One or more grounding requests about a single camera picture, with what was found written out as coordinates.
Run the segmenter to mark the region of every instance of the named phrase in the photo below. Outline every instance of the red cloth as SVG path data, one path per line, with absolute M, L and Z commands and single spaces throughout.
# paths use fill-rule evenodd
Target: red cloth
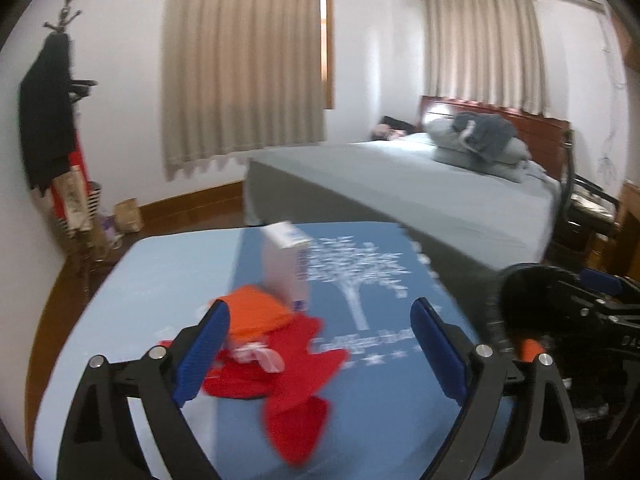
M 76 150 L 68 154 L 69 166 L 80 166 L 82 177 L 84 177 L 84 191 L 89 195 L 89 174 L 87 173 L 86 166 L 84 165 L 84 156 L 82 156 L 82 147 L 80 146 L 80 139 L 78 132 L 76 132 Z M 56 191 L 55 186 L 51 186 L 51 196 L 53 197 L 53 211 L 57 218 L 65 218 L 65 206 L 62 203 L 60 195 Z
M 282 373 L 268 374 L 255 362 L 240 364 L 222 351 L 216 359 L 222 367 L 215 365 L 202 385 L 215 397 L 267 397 L 263 418 L 268 439 L 290 465 L 302 465 L 316 448 L 330 406 L 314 394 L 349 356 L 346 350 L 310 354 L 309 341 L 321 328 L 321 319 L 299 314 L 268 334 L 266 345 L 285 363 Z

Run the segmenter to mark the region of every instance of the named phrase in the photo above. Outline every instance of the mattress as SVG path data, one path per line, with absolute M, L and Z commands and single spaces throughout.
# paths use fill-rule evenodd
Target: mattress
M 559 183 L 477 174 L 431 160 L 433 149 L 396 140 L 264 150 L 249 164 L 246 222 L 398 222 L 485 335 L 497 273 L 545 253 Z

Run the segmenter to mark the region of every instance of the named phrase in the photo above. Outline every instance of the wooden headboard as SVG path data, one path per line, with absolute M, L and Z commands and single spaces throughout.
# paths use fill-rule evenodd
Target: wooden headboard
M 510 120 L 518 131 L 518 137 L 527 143 L 533 160 L 546 169 L 549 176 L 560 179 L 564 164 L 565 150 L 562 147 L 562 133 L 569 129 L 567 121 L 548 119 L 540 115 L 531 115 L 517 110 L 448 99 L 445 97 L 422 96 L 420 99 L 419 131 L 424 125 L 438 117 L 450 117 L 460 112 L 481 114 L 500 114 Z

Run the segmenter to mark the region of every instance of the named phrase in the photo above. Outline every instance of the silver bolt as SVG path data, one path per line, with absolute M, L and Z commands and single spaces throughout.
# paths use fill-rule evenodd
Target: silver bolt
M 540 354 L 538 356 L 538 361 L 545 366 L 551 366 L 554 363 L 553 358 L 549 354 Z
M 149 350 L 149 357 L 152 359 L 162 359 L 166 355 L 166 348 L 164 346 L 154 346 Z
M 89 359 L 89 366 L 91 368 L 100 368 L 104 364 L 104 357 L 101 355 L 94 355 Z
M 489 345 L 478 345 L 476 346 L 476 353 L 480 357 L 491 357 L 494 354 L 494 351 L 491 350 Z

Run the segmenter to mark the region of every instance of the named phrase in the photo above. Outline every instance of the blue gripper pad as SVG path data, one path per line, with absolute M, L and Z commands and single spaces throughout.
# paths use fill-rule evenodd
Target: blue gripper pad
M 422 352 L 427 357 L 442 391 L 449 399 L 455 400 L 462 407 L 468 393 L 466 365 L 441 327 L 440 317 L 427 300 L 420 298 L 414 301 L 410 318 L 414 335 L 420 343 Z M 466 339 L 462 330 L 460 333 L 462 338 Z
M 602 292 L 608 296 L 617 296 L 622 293 L 622 283 L 615 276 L 599 272 L 593 269 L 580 271 L 580 283 L 595 292 Z
M 187 400 L 194 399 L 200 391 L 202 381 L 229 332 L 230 320 L 229 307 L 223 301 L 217 301 L 204 315 L 198 326 L 185 329 L 199 330 L 199 333 L 191 347 L 184 353 L 175 371 L 175 389 L 172 399 L 178 408 L 183 407 Z

